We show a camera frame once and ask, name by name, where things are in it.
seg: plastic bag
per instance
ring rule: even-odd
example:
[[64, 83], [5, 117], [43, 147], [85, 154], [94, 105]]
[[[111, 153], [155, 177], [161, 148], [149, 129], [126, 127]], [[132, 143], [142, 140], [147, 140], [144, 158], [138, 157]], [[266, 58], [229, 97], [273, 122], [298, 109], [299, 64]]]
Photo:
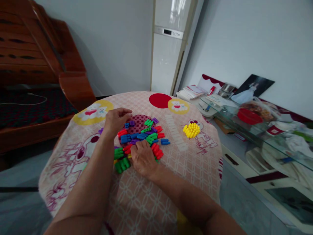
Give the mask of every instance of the plastic bag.
[[262, 102], [258, 97], [253, 97], [251, 101], [243, 103], [240, 105], [240, 108], [248, 109], [256, 113], [266, 122], [281, 119], [281, 114], [276, 105], [269, 102]]

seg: round table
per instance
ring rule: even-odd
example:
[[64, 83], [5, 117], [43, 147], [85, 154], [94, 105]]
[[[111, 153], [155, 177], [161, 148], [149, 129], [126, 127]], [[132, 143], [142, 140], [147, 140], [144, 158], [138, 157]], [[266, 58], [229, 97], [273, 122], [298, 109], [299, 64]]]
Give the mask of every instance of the round table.
[[[160, 163], [201, 188], [219, 203], [221, 145], [217, 130], [186, 101], [155, 92], [128, 92], [98, 100], [76, 114], [60, 137], [39, 179], [39, 193], [52, 216], [58, 212], [89, 161], [104, 126], [106, 113], [115, 108], [133, 110], [136, 129], [156, 118], [170, 145]], [[197, 123], [201, 132], [188, 139], [183, 127]], [[118, 137], [115, 146], [121, 146]], [[112, 174], [106, 224], [115, 234], [177, 234], [182, 215], [152, 182], [130, 167]]]

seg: wooden bed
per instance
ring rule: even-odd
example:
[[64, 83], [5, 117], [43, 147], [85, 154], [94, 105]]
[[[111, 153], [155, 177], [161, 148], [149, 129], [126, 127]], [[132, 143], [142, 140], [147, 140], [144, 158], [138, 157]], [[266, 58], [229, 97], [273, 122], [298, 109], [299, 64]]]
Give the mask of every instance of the wooden bed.
[[[17, 84], [59, 84], [81, 111], [96, 101], [67, 24], [35, 1], [0, 0], [0, 89]], [[0, 129], [0, 153], [58, 137], [73, 115]]]

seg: person's arm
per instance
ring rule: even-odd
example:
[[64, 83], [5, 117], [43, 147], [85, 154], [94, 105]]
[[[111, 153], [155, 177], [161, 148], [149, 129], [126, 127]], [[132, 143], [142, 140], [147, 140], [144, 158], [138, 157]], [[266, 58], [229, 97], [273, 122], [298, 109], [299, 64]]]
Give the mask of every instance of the person's arm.
[[204, 234], [246, 234], [207, 194], [157, 164], [145, 140], [131, 147], [131, 156], [134, 169], [156, 184]]
[[114, 138], [131, 118], [131, 112], [119, 108], [107, 113], [103, 132], [86, 168], [45, 235], [100, 233], [113, 169]]

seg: red bowl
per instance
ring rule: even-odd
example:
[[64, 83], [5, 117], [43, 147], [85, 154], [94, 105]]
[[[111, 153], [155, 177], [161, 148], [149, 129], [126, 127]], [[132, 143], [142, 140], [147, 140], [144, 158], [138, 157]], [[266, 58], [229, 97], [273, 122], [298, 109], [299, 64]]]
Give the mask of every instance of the red bowl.
[[240, 120], [250, 125], [255, 125], [257, 123], [263, 122], [263, 119], [259, 115], [248, 109], [239, 109], [237, 115]]

